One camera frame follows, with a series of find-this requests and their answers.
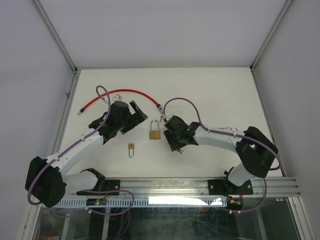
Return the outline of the silver key bunch front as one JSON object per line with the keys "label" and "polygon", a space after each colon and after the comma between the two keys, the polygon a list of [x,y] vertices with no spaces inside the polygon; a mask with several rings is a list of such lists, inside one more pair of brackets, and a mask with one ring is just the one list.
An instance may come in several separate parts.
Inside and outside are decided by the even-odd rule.
{"label": "silver key bunch front", "polygon": [[182,149],[180,149],[180,148],[177,148],[176,150],[175,150],[176,152],[179,152],[180,154],[182,154],[184,151],[182,150]]}

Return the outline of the red cable lock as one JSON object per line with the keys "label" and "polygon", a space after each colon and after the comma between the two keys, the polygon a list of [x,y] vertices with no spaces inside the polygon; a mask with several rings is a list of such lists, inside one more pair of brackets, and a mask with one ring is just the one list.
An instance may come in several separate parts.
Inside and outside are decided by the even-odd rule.
{"label": "red cable lock", "polygon": [[[120,89],[115,89],[115,90],[111,90],[108,92],[110,95],[110,100],[112,99],[113,96],[115,96],[116,94],[119,94],[121,96],[123,96],[123,94],[127,97],[127,96],[140,96],[143,97],[145,99],[148,99],[150,102],[152,102],[156,109],[158,110],[158,112],[160,114],[164,113],[164,107],[157,101],[155,100],[153,97],[151,97],[150,95],[139,91],[139,90],[135,90],[135,89],[129,89],[129,88],[120,88]],[[101,96],[96,96],[95,98],[93,98],[92,100],[90,100],[87,104],[85,104],[82,108],[80,108],[80,110],[78,111],[77,115],[81,115],[83,112],[85,112],[91,105],[93,105],[94,103],[96,103],[97,101],[104,101],[106,104],[108,103],[108,97],[106,93],[102,93]]]}

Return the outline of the silver key pair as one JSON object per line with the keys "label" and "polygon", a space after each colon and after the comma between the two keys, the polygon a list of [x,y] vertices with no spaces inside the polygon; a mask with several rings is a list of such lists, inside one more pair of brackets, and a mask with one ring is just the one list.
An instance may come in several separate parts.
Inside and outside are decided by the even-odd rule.
{"label": "silver key pair", "polygon": [[167,121],[166,115],[164,113],[161,113],[160,118],[159,118],[159,122],[166,122],[166,121]]}

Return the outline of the large brass padlock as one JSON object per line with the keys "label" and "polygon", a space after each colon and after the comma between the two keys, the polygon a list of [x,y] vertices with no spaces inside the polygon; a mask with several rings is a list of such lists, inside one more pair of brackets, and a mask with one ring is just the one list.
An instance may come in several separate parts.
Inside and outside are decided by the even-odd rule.
{"label": "large brass padlock", "polygon": [[153,119],[150,122],[149,139],[150,140],[160,140],[161,139],[160,123],[158,120]]}

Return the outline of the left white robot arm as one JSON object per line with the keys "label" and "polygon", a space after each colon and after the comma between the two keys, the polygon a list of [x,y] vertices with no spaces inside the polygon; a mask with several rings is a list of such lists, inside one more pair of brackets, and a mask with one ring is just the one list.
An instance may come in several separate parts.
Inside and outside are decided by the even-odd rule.
{"label": "left white robot arm", "polygon": [[68,194],[102,194],[107,190],[105,176],[94,168],[77,174],[70,170],[88,153],[103,146],[118,133],[125,134],[148,119],[148,116],[131,101],[116,100],[108,110],[92,121],[77,140],[45,158],[35,157],[29,164],[25,182],[27,199],[31,205],[39,204],[51,208]]}

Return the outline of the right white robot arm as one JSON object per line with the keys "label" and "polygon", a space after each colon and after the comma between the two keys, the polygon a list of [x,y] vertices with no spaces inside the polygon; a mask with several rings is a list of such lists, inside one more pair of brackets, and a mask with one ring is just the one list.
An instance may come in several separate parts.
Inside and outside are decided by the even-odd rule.
{"label": "right white robot arm", "polygon": [[213,146],[236,153],[240,159],[237,166],[226,171],[218,183],[211,183],[216,194],[223,196],[238,195],[245,190],[254,177],[265,178],[272,169],[278,155],[277,147],[256,127],[238,131],[231,128],[213,128],[200,122],[185,123],[173,115],[164,124],[164,136],[171,151],[181,151],[188,145]]}

